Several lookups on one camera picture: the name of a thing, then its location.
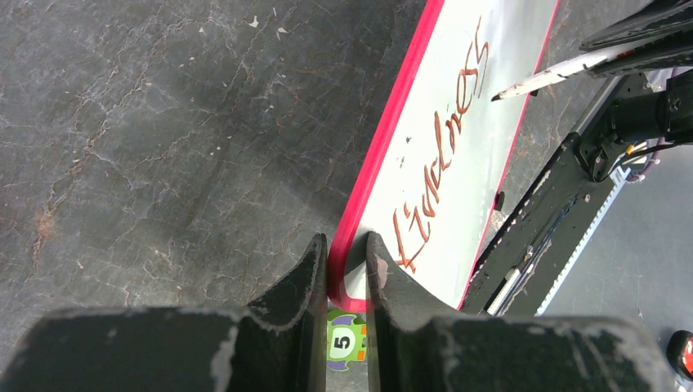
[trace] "number 5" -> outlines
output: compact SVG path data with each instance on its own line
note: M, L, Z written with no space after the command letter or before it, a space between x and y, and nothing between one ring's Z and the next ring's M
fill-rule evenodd
M349 338L343 336L342 338L334 338L334 346L338 349L348 349L349 348Z

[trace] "cable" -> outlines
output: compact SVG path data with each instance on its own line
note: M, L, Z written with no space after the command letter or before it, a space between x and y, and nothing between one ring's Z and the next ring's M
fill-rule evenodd
M663 145L664 144L664 138L660 137L657 139L657 144L656 145ZM652 170L652 167L655 165L659 164L659 151L655 151L652 153L649 159L647 159L647 164L645 167L640 170L639 172L631 172L628 174L628 178L626 178L626 181L629 183L636 183L636 182L641 182L642 180L645 179L645 174L649 173L650 170Z
M648 149L641 149L640 151L636 151L636 152L634 152L634 153L632 153L632 154L626 155L626 156L622 157L621 159L619 159L618 161L616 161L616 163L615 163L614 166L611 168L611 170L609 171L609 173L606 174L606 176L603 176L603 177L602 177L601 179L599 179L599 180L597 180L597 178L595 178L595 176L594 176L594 173L593 173L593 171L594 171L594 165L591 165L592 167L590 167L590 176L592 177L592 181L594 181L594 182L603 182L604 180L606 180L607 178L609 178L609 176L611 175L611 173L613 173L618 167L621 167L621 165L622 165L622 164L624 163L624 161L626 161L626 160L630 160L630 159L633 159L633 158L641 157L641 156L643 156L643 155L648 155L648 154L650 154L650 153L655 153L655 152L657 152L657 151L662 151L662 150L664 150L664 149L671 149L671 148L676 147L676 146L678 146L678 145L683 145L683 143L674 142L674 143L672 143L672 144L670 144L670 145L656 145L656 146L654 146L654 147L650 147L650 148L648 148Z

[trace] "green sticker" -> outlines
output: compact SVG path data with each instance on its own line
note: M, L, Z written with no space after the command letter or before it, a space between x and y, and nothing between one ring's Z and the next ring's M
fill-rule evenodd
M349 362L365 359L365 321L340 309L327 313L327 367L345 372L349 370Z

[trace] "white marker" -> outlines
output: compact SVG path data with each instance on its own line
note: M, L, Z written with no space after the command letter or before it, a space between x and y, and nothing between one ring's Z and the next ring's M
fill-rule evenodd
M524 94L528 94L532 91L538 90L539 88L562 82L571 75L579 74L597 65L616 60L621 56L629 55L630 51L633 51L647 43L654 42L662 37L663 36L660 35L657 37L622 43L613 47L604 47L602 49L589 51L572 59L562 61L554 66L546 68L542 72L535 73L522 82L513 84L508 89L501 91L491 98L491 102L495 100L512 98L514 96L523 96Z

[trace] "red plastic edge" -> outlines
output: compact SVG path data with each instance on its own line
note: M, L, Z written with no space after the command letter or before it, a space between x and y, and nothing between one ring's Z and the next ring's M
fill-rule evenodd
M444 2L445 0L428 0L423 8L421 19L414 30L412 41L405 54L400 72L397 74L395 85L392 87L390 97L385 104L385 110L382 112L382 117L380 117L380 122L375 130L373 141L371 141L364 159L364 165L361 167L358 178L356 178L354 189L351 191L342 219L334 233L334 240L327 259L328 296L336 306L347 312L365 313L366 311L364 300L351 298L347 295L347 290L344 288L344 268L351 250L351 243L354 241L366 203L373 190L375 179L378 177L380 166L385 159L387 147L395 133L402 109L409 97L418 67L423 59L423 54L426 52L428 42L431 40L433 28L436 27Z

